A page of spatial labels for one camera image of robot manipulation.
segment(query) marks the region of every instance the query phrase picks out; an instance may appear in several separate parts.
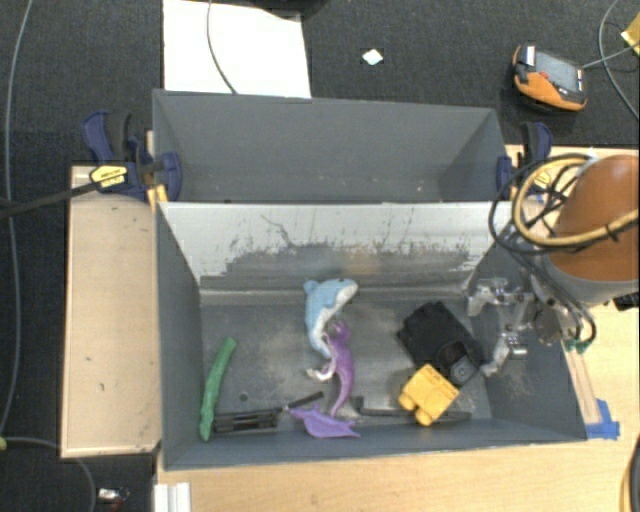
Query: white wire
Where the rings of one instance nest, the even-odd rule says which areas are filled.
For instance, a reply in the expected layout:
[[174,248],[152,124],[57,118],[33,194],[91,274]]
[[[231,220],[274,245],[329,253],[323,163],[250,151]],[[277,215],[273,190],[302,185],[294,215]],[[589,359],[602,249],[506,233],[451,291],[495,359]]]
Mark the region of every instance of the white wire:
[[[22,37],[24,36],[24,29],[29,19],[29,13],[33,6],[33,0],[29,0],[27,7],[22,17],[22,24],[20,25],[20,32],[18,33],[18,39],[16,40],[15,48],[13,49],[13,58],[11,59],[11,71],[9,72],[9,85],[7,88],[7,110],[5,112],[4,119],[4,181],[7,192],[7,200],[13,200],[13,192],[11,190],[11,107],[13,104],[13,82],[16,75],[16,67],[18,65],[18,54],[20,53],[20,47],[22,46]],[[20,286],[20,266],[18,261],[18,243],[16,241],[16,230],[13,223],[13,218],[9,218],[9,241],[11,244],[11,261],[13,267],[13,287],[16,302],[16,347],[13,360],[13,371],[11,374],[11,384],[9,385],[9,394],[7,396],[7,403],[2,413],[2,419],[0,420],[0,435],[4,432],[4,428],[7,426],[7,420],[9,419],[9,411],[13,404],[13,397],[16,391],[16,382],[18,381],[18,367],[20,365],[20,351],[22,348],[22,290]]]
[[[22,46],[22,38],[24,37],[24,30],[27,26],[31,7],[33,6],[33,0],[29,0],[27,7],[22,17],[22,23],[20,25],[20,31],[18,32],[18,38],[16,39],[16,45],[13,50],[13,57],[11,59],[11,70],[9,72],[9,84],[7,87],[7,104],[4,119],[4,178],[5,188],[7,193],[7,201],[13,200],[13,192],[11,189],[11,107],[13,105],[13,84],[15,81],[16,68],[18,66],[18,55],[20,54],[20,48]],[[5,427],[7,426],[7,420],[9,419],[9,412],[13,404],[13,398],[16,391],[16,383],[18,381],[18,370],[20,368],[20,352],[22,348],[22,290],[20,286],[20,265],[18,261],[18,244],[16,241],[15,226],[13,223],[13,217],[9,217],[9,240],[11,245],[11,260],[13,267],[13,283],[15,292],[15,307],[16,307],[16,346],[14,351],[13,370],[11,373],[11,383],[9,385],[9,394],[7,396],[7,402],[2,413],[2,419],[0,420],[0,437],[2,436]],[[58,445],[47,441],[46,439],[38,439],[36,437],[24,437],[24,436],[9,436],[5,440],[9,443],[23,443],[33,444],[37,446],[44,446],[58,450]],[[90,491],[90,505],[89,512],[93,512],[96,507],[96,486],[91,475],[91,471],[87,465],[79,459],[74,460],[81,468],[89,483]]]
[[[616,4],[619,1],[620,0],[614,0],[614,2],[607,9],[607,12],[602,17],[602,21],[600,22],[600,28],[598,29],[598,52],[600,53],[600,57],[602,59],[605,58],[604,57],[604,50],[602,48],[602,34],[604,32],[604,26],[605,26],[605,24],[607,22],[607,19],[609,18],[609,14],[611,14],[611,11],[613,10],[613,8],[616,6]],[[624,93],[620,89],[620,86],[618,85],[618,82],[616,81],[616,79],[613,78],[613,75],[611,74],[611,70],[609,69],[609,64],[607,63],[606,60],[603,60],[602,63],[604,64],[604,70],[607,72],[607,76],[609,77],[609,80],[611,81],[611,85],[613,85],[614,89],[618,93],[618,96],[620,96],[620,99],[624,102],[624,104],[627,106],[627,108],[631,111],[631,113],[633,114],[633,117],[635,117],[637,121],[640,121],[640,116],[638,116],[638,111],[633,107],[633,105],[631,104],[629,99],[624,95]]]
[[613,53],[613,54],[605,57],[604,59],[598,59],[598,60],[594,60],[593,62],[589,62],[589,64],[585,64],[584,66],[582,66],[582,69],[587,69],[587,68],[595,66],[596,64],[600,64],[601,62],[604,62],[606,60],[613,59],[614,57],[617,57],[618,55],[622,55],[623,53],[627,53],[629,50],[633,50],[638,45],[640,45],[640,42],[634,44],[633,46],[629,46],[629,47],[625,48],[624,50],[620,50],[619,52]]

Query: wooden table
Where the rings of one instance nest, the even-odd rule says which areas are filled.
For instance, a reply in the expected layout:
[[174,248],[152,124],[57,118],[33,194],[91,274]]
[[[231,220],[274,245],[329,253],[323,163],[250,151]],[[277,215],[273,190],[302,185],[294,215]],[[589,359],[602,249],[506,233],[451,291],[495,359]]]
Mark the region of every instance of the wooden table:
[[[509,148],[511,153],[517,149]],[[100,208],[124,208],[122,225],[116,229],[105,221],[100,231],[91,229],[93,224],[82,220],[82,208],[102,218],[95,210],[97,203],[87,204],[92,200],[119,201]],[[141,203],[124,198],[89,195],[78,200],[84,203],[76,201],[71,218],[77,224],[70,230],[62,453],[150,451],[160,436],[157,336],[151,322],[153,264],[147,251],[152,240],[144,231],[150,215]],[[126,242],[129,230],[138,230],[137,248]],[[93,244],[115,244],[124,256],[118,253],[119,259],[113,260],[96,255]],[[137,266],[130,268],[132,258]],[[140,286],[127,293],[122,283],[114,284],[105,265],[129,279],[137,276]],[[96,269],[103,272],[95,274]],[[100,298],[99,312],[105,320],[97,336],[86,332],[82,323],[82,314],[97,311],[89,298],[82,300],[92,291]],[[108,322],[117,316],[116,307],[130,313],[126,325],[118,328]],[[171,485],[190,482],[194,512],[618,510],[623,475],[640,432],[638,312],[620,313],[612,306],[593,312],[599,334],[584,359],[595,395],[608,402],[621,424],[618,441],[172,473],[159,465],[157,480]]]

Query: green toy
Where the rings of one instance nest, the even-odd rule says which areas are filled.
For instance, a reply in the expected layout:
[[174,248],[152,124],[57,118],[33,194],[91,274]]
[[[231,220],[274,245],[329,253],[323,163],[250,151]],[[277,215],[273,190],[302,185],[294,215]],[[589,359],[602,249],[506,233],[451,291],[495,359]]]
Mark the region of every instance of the green toy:
[[213,424],[214,409],[220,392],[220,382],[222,382],[231,354],[237,345],[238,343],[233,338],[225,338],[215,361],[211,365],[211,370],[209,370],[209,376],[204,388],[204,397],[202,398],[202,407],[200,408],[200,437],[203,441],[208,441],[211,435],[211,425]]

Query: orange device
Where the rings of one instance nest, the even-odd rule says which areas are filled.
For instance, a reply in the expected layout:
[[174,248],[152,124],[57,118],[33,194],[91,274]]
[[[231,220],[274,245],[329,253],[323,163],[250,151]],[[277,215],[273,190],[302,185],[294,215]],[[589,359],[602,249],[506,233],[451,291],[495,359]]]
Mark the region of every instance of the orange device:
[[584,70],[578,64],[533,44],[518,46],[512,64],[516,88],[537,104],[573,112],[587,104]]

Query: gray bin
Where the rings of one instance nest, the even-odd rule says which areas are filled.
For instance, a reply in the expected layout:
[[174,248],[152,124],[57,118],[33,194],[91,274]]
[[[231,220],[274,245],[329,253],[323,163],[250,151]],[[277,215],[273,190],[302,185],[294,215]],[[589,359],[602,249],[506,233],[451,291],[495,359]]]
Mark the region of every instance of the gray bin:
[[340,415],[356,420],[359,439],[313,439],[283,414],[274,430],[200,441],[204,383],[226,336],[238,348],[218,413],[317,390],[323,407],[333,402],[337,382],[304,372],[323,363],[304,328],[307,279],[360,285],[343,317],[353,394],[368,406],[397,407],[415,368],[395,333],[424,302],[443,301],[489,357],[497,316],[486,307],[468,318],[464,294],[482,277],[519,284],[486,227],[504,145],[487,109],[166,91],[154,95],[154,135],[156,153],[177,151],[185,171],[181,202],[157,217],[167,470],[586,438],[561,347],[529,333],[527,359],[461,389],[452,408],[472,413],[466,422],[424,428],[347,405]]

